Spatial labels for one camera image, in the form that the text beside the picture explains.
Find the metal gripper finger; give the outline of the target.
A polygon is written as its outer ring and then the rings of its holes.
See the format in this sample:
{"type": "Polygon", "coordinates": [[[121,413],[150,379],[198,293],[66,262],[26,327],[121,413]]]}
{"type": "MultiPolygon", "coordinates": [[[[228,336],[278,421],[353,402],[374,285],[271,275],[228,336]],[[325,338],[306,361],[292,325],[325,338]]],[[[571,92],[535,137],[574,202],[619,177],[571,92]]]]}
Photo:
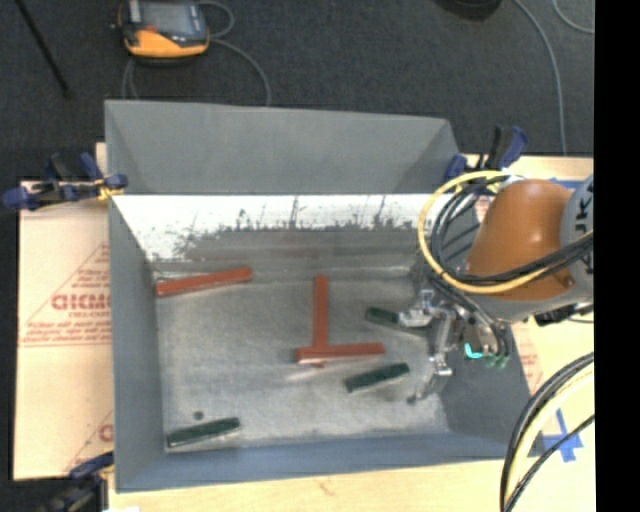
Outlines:
{"type": "Polygon", "coordinates": [[[398,324],[408,329],[419,329],[428,326],[431,315],[423,309],[410,309],[398,314],[398,324]]]}
{"type": "Polygon", "coordinates": [[[407,397],[409,404],[415,404],[440,393],[453,375],[453,370],[443,354],[427,356],[418,369],[407,397]]]}

